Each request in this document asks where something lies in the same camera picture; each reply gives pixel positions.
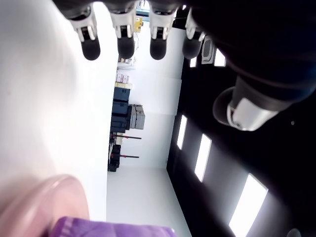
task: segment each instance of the white wall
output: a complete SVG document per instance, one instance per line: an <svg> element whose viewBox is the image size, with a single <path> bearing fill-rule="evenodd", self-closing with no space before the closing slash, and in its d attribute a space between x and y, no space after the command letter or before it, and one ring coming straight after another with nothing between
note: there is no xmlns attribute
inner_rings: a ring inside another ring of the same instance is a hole
<svg viewBox="0 0 316 237"><path fill-rule="evenodd" d="M143 105L146 119L144 130L126 131L127 136L143 139L123 140L121 154L140 157L122 159L123 166L166 168L181 88L184 37L184 30L172 28L165 57L155 60L150 55L149 23L144 22L141 33L138 33L135 70L128 71L130 83L133 84L129 103Z"/></svg>
<svg viewBox="0 0 316 237"><path fill-rule="evenodd" d="M101 55L90 62L52 1L1 1L0 209L28 180L68 173L83 184L91 218L105 220L118 53L100 3L96 17Z"/></svg>
<svg viewBox="0 0 316 237"><path fill-rule="evenodd" d="M108 175L107 221L167 226L191 237L165 169L120 167Z"/></svg>

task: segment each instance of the cardboard box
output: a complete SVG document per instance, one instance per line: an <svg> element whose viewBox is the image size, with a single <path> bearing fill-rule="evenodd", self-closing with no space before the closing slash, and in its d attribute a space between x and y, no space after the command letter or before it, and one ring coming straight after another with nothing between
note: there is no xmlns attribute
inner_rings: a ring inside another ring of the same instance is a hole
<svg viewBox="0 0 316 237"><path fill-rule="evenodd" d="M134 32L140 33L141 27L143 26L143 18L140 16L136 16L135 18L135 26Z"/></svg>
<svg viewBox="0 0 316 237"><path fill-rule="evenodd" d="M122 82L123 82L123 83L128 83L128 80L129 80L129 76L124 75Z"/></svg>
<svg viewBox="0 0 316 237"><path fill-rule="evenodd" d="M124 75L123 74L120 74L120 73L117 73L117 78L116 78L116 82L123 82L123 77Z"/></svg>

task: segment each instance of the black fingertip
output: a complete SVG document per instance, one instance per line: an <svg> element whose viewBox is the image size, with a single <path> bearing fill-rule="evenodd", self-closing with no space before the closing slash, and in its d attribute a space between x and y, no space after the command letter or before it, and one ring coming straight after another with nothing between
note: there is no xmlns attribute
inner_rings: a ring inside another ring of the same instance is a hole
<svg viewBox="0 0 316 237"><path fill-rule="evenodd" d="M83 55L87 60L93 61L100 56L101 49L98 37L96 37L95 40L82 42L81 46Z"/></svg>

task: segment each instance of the ceiling light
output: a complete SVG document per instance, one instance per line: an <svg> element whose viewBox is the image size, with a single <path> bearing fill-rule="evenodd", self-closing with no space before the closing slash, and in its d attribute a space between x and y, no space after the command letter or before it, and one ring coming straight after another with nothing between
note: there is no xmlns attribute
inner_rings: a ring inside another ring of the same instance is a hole
<svg viewBox="0 0 316 237"><path fill-rule="evenodd" d="M187 120L188 119L184 115L182 115L180 129L179 129L179 135L178 135L178 141L177 141L177 145L180 148L180 150L182 149L184 134L186 132Z"/></svg>
<svg viewBox="0 0 316 237"><path fill-rule="evenodd" d="M240 199L229 223L236 237L246 237L267 195L268 189L248 175Z"/></svg>
<svg viewBox="0 0 316 237"><path fill-rule="evenodd" d="M190 60L190 68L194 68L197 66L197 58L193 58Z"/></svg>
<svg viewBox="0 0 316 237"><path fill-rule="evenodd" d="M219 51L219 49L216 49L214 66L224 67L225 65L226 65L225 56L222 54L221 51Z"/></svg>
<svg viewBox="0 0 316 237"><path fill-rule="evenodd" d="M212 140L203 134L201 144L199 146L196 169L194 171L194 173L197 175L198 179L201 182L203 181L203 178L204 178L205 168L206 168L211 144L212 144Z"/></svg>

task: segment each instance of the gray box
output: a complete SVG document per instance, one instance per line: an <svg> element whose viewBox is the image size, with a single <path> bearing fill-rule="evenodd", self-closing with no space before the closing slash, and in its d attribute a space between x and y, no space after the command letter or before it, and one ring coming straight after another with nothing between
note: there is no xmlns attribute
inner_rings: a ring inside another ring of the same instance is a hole
<svg viewBox="0 0 316 237"><path fill-rule="evenodd" d="M145 114L144 112L136 111L136 129L144 129L145 125Z"/></svg>
<svg viewBox="0 0 316 237"><path fill-rule="evenodd" d="M130 128L144 129L145 113L142 105L132 105Z"/></svg>
<svg viewBox="0 0 316 237"><path fill-rule="evenodd" d="M135 128L135 124L136 124L136 110L135 110L135 107L132 106L132 113L130 116L130 128Z"/></svg>

